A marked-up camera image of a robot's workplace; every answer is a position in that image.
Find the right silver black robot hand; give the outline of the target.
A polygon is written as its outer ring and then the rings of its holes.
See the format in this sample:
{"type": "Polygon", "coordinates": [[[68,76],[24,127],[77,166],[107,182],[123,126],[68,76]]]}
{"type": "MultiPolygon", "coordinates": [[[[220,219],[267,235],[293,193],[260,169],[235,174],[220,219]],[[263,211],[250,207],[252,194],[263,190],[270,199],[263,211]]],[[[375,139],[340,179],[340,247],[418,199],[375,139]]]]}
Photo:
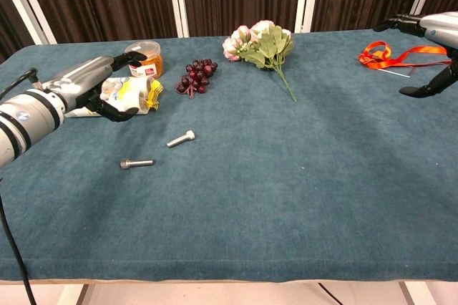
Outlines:
{"type": "Polygon", "coordinates": [[[449,11],[426,16],[413,14],[397,14],[374,27],[375,32],[387,29],[425,37],[445,48],[451,64],[443,69],[431,81],[422,87],[402,87],[400,94],[413,98],[432,97],[457,82],[457,12],[449,11]]]}

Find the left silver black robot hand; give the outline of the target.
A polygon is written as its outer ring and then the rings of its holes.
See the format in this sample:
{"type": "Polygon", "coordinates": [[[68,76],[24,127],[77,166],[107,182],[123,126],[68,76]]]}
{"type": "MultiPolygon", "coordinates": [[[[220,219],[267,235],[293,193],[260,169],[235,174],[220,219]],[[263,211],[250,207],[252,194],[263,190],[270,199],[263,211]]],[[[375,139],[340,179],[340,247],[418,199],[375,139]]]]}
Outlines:
{"type": "Polygon", "coordinates": [[[130,120],[138,113],[136,107],[121,112],[108,102],[102,100],[103,82],[113,72],[127,66],[140,66],[146,56],[139,52],[122,53],[116,57],[96,57],[64,72],[44,83],[44,88],[61,98],[65,113],[86,107],[113,122],[130,120]]]}

